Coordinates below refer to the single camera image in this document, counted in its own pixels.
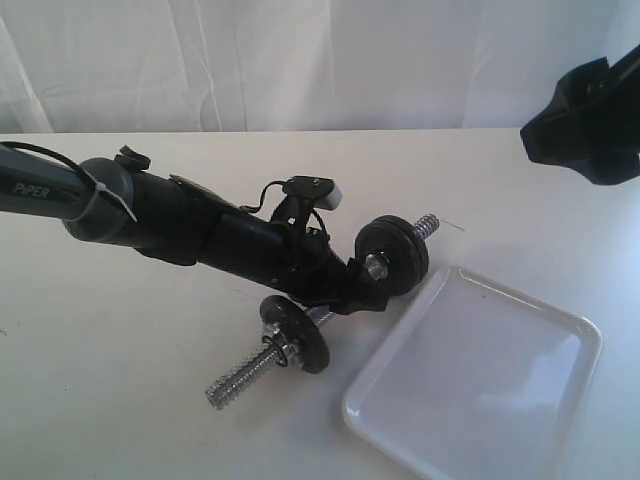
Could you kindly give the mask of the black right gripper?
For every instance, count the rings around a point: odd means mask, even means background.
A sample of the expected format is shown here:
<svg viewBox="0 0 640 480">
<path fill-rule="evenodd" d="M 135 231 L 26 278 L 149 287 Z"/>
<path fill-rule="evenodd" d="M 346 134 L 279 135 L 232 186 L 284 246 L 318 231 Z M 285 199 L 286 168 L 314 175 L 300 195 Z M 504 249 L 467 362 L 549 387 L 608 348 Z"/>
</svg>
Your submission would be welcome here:
<svg viewBox="0 0 640 480">
<path fill-rule="evenodd" d="M 559 109 L 543 110 L 520 130 L 528 158 L 539 164 L 578 162 L 592 184 L 639 177 L 639 48 L 611 63 L 600 57 L 556 84 Z"/>
</svg>

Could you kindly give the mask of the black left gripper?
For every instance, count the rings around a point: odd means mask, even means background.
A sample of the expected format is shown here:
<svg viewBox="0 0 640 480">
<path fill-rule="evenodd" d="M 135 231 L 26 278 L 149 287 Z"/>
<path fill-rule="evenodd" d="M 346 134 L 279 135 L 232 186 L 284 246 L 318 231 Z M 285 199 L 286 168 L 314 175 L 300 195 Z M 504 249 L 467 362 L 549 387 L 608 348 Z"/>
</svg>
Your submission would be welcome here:
<svg viewBox="0 0 640 480">
<path fill-rule="evenodd" d="M 197 261 L 340 315 L 382 312 L 389 301 L 389 269 L 380 257 L 350 258 L 346 267 L 324 232 L 305 230 L 295 249 L 291 228 L 245 213 L 223 214 Z"/>
</svg>

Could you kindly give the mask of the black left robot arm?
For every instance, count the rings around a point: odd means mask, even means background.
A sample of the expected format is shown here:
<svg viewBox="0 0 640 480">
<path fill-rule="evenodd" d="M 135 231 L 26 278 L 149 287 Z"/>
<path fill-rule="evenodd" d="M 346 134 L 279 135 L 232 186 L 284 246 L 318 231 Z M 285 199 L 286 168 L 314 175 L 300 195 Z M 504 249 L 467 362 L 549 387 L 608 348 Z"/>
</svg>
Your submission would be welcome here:
<svg viewBox="0 0 640 480">
<path fill-rule="evenodd" d="M 76 163 L 50 149 L 1 144 L 1 209 L 60 220 L 85 242 L 129 247 L 169 264 L 203 264 L 338 314 L 382 311 L 389 294 L 364 264 L 343 261 L 323 229 L 265 221 L 182 177 L 149 173 L 124 147 Z"/>
</svg>

